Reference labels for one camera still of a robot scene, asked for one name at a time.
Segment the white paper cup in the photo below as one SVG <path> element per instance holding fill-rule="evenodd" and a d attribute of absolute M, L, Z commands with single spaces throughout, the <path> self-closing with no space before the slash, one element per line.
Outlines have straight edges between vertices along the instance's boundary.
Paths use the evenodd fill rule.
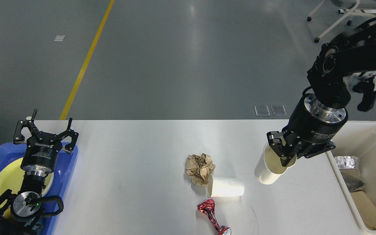
<path fill-rule="evenodd" d="M 244 184 L 236 178 L 218 177 L 210 174 L 207 190 L 208 197 L 242 196 Z"/>
<path fill-rule="evenodd" d="M 274 183 L 285 171 L 295 164 L 297 158 L 291 159 L 287 166 L 282 166 L 279 156 L 265 144 L 261 158 L 255 168 L 255 176 L 263 184 Z"/>

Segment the crushed soda can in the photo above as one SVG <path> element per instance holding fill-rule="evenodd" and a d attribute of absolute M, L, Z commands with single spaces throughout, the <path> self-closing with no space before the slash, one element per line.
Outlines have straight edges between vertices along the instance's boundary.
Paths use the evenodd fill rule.
<path fill-rule="evenodd" d="M 208 198 L 197 205 L 197 208 L 201 213 L 206 214 L 210 220 L 210 222 L 215 227 L 218 235 L 231 235 L 230 227 L 221 226 L 218 224 L 217 220 L 215 219 L 215 202 L 212 198 Z"/>

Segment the floor marking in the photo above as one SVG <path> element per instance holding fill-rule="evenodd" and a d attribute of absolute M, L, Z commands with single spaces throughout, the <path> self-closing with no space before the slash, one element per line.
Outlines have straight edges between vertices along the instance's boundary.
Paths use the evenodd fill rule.
<path fill-rule="evenodd" d="M 76 92 L 78 92 L 79 85 L 81 84 L 82 78 L 84 77 L 86 68 L 88 67 L 89 61 L 91 60 L 92 54 L 94 53 L 95 47 L 97 46 L 98 39 L 100 38 L 101 32 L 104 28 L 105 22 L 107 21 L 108 15 L 111 11 L 111 7 L 114 4 L 114 0 L 110 0 L 110 3 L 107 7 L 107 10 L 102 18 L 101 24 L 98 27 L 98 31 L 95 34 L 94 40 L 92 41 L 91 47 L 89 48 L 88 54 L 86 55 L 85 61 L 82 64 L 81 71 L 79 71 L 78 77 L 76 78 L 75 84 L 73 85 L 72 91 L 69 94 L 69 98 L 66 101 L 65 107 L 63 108 L 62 114 L 60 115 L 59 120 L 65 120 L 69 109 L 71 108 L 72 102 L 75 98 Z"/>

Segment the cable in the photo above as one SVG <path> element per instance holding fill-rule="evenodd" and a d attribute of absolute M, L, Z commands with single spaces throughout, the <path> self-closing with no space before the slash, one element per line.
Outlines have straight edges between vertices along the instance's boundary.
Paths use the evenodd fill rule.
<path fill-rule="evenodd" d="M 311 86 L 305 88 L 305 89 L 303 90 L 303 96 L 305 96 L 305 95 L 306 95 L 306 92 L 309 91 L 310 89 L 312 89 Z"/>

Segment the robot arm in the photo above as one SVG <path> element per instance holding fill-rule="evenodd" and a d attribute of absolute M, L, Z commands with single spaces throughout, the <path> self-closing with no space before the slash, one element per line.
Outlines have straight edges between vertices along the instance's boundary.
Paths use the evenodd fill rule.
<path fill-rule="evenodd" d="M 310 87 L 291 114 L 282 132 L 267 133 L 269 146 L 286 166 L 292 158 L 310 158 L 334 149 L 332 137 L 348 120 L 345 106 L 351 95 L 343 77 L 359 73 L 360 83 L 352 86 L 364 94 L 360 111 L 372 108 L 376 98 L 376 18 L 336 36 L 322 45 L 312 68 L 307 71 Z M 312 89 L 314 94 L 306 92 Z"/>

